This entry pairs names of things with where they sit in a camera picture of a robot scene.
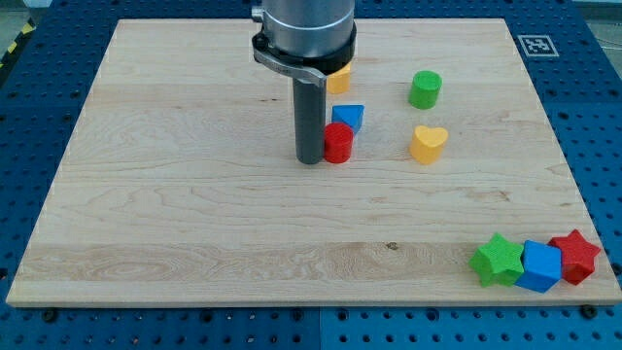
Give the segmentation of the yellow block behind arm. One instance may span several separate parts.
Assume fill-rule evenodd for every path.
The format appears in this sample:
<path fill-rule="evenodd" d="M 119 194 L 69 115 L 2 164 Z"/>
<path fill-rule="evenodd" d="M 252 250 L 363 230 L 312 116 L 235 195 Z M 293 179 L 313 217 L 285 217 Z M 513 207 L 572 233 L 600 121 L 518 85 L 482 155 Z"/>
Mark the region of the yellow block behind arm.
<path fill-rule="evenodd" d="M 343 68 L 328 76 L 327 91 L 331 94 L 345 93 L 350 90 L 352 63 L 347 63 Z"/>

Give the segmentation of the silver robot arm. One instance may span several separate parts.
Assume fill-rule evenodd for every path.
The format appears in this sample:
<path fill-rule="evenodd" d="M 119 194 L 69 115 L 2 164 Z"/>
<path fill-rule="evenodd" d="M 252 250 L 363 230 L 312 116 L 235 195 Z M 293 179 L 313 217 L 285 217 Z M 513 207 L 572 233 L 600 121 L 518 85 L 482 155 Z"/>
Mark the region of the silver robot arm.
<path fill-rule="evenodd" d="M 256 62 L 317 88 L 354 55 L 355 0 L 262 0 L 252 8 L 261 24 L 252 38 Z"/>

